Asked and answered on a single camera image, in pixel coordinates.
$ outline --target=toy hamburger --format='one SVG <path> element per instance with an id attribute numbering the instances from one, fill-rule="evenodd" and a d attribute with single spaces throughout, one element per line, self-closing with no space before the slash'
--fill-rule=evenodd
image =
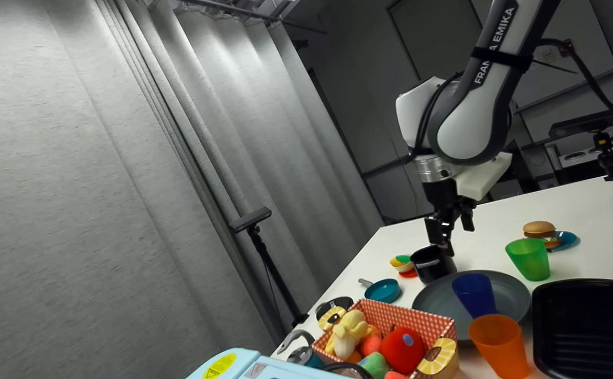
<path id="1" fill-rule="evenodd" d="M 531 223 L 522 225 L 522 235 L 526 239 L 540 239 L 545 249 L 555 249 L 559 244 L 555 227 L 550 222 L 531 222 Z"/>

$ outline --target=orange cup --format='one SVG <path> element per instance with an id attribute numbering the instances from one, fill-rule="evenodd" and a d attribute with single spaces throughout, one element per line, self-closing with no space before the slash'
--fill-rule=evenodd
<path id="1" fill-rule="evenodd" d="M 515 321 L 500 315 L 479 316 L 469 324 L 469 338 L 496 377 L 522 379 L 529 375 L 522 331 Z"/>

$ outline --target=green cup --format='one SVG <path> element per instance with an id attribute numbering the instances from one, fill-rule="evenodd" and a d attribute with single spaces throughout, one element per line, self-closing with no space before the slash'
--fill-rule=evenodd
<path id="1" fill-rule="evenodd" d="M 522 239 L 514 240 L 506 246 L 509 260 L 514 262 L 515 270 L 526 280 L 545 280 L 550 279 L 550 257 L 545 252 L 544 240 Z"/>

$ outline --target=table surface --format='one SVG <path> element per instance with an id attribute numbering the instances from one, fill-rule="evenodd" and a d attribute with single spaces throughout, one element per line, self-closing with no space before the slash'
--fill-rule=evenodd
<path id="1" fill-rule="evenodd" d="M 509 240 L 522 239 L 522 225 L 535 220 L 551 222 L 557 229 L 575 231 L 580 239 L 575 249 L 550 255 L 551 277 L 544 283 L 564 279 L 613 279 L 613 184 L 602 177 L 476 206 L 476 231 L 463 231 L 461 225 L 457 225 L 451 239 L 457 270 L 506 271 L 526 285 L 529 290 L 544 285 L 523 280 L 503 250 Z M 392 270 L 389 260 L 395 255 L 411 255 L 421 246 L 427 246 L 421 220 L 378 227 L 325 294 L 322 294 L 316 305 L 342 296 L 362 299 L 364 289 L 357 285 L 357 279 L 397 279 L 403 294 L 393 305 L 411 307 L 423 285 L 416 279 L 400 279 Z M 320 338 L 322 331 L 316 324 L 314 307 L 299 328 Z M 533 362 L 531 332 L 526 331 L 523 336 L 526 356 L 529 362 Z M 274 358 L 287 358 L 291 350 L 274 354 Z M 466 346 L 458 354 L 458 377 L 495 377 L 474 348 Z"/>

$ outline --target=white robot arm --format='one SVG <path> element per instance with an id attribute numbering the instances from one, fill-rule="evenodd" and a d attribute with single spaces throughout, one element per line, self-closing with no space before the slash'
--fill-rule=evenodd
<path id="1" fill-rule="evenodd" d="M 508 105 L 557 0 L 495 0 L 466 72 L 452 80 L 429 79 L 395 99 L 401 137 L 423 184 L 457 181 L 457 195 L 478 202 L 509 166 L 500 155 Z"/>

